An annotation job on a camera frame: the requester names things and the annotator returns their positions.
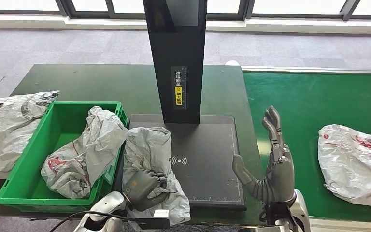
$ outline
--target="black vertical pillar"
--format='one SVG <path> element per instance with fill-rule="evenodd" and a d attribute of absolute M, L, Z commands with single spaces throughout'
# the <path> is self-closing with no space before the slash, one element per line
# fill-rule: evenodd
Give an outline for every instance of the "black vertical pillar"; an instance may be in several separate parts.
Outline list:
<path fill-rule="evenodd" d="M 165 123 L 199 123 L 207 0 L 143 0 Z"/>

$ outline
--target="gray carpet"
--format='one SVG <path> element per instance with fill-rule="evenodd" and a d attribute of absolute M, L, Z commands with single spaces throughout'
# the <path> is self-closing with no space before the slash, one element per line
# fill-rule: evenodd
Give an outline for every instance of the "gray carpet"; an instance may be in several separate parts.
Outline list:
<path fill-rule="evenodd" d="M 249 66 L 371 69 L 371 37 L 207 33 L 205 64 L 229 60 Z M 152 56 L 146 31 L 0 29 L 0 97 L 8 96 L 36 63 L 152 64 Z M 57 223 L 0 217 L 0 232 L 49 231 Z M 77 223 L 57 231 L 71 232 Z M 181 225 L 171 231 L 236 228 Z"/>

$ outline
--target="wireless charging symbol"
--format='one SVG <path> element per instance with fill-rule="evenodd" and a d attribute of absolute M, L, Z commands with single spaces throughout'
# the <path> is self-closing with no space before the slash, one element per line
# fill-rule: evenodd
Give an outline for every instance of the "wireless charging symbol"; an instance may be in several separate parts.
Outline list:
<path fill-rule="evenodd" d="M 173 156 L 171 159 L 172 165 L 176 165 L 178 163 L 182 164 L 183 166 L 187 165 L 187 157 L 182 157 L 181 159 Z"/>

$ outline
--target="green plastic crate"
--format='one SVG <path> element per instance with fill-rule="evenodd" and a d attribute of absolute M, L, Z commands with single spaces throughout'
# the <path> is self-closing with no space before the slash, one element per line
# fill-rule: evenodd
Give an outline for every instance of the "green plastic crate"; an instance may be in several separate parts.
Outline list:
<path fill-rule="evenodd" d="M 67 199 L 51 191 L 41 176 L 46 157 L 82 134 L 87 113 L 93 106 L 115 112 L 127 125 L 128 119 L 121 103 L 117 101 L 53 102 L 0 189 L 0 204 L 15 207 L 22 212 L 74 213 L 90 209 L 99 200 L 101 193 L 111 191 L 118 157 L 84 199 Z"/>

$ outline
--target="sticker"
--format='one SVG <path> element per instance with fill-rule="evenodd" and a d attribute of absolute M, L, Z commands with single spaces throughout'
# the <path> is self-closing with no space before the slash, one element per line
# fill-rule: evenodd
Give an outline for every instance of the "sticker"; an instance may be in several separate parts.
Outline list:
<path fill-rule="evenodd" d="M 187 67 L 171 67 L 173 87 L 173 107 L 175 110 L 187 109 Z"/>
<path fill-rule="evenodd" d="M 175 92 L 175 104 L 183 105 L 183 88 L 181 86 L 174 87 Z"/>

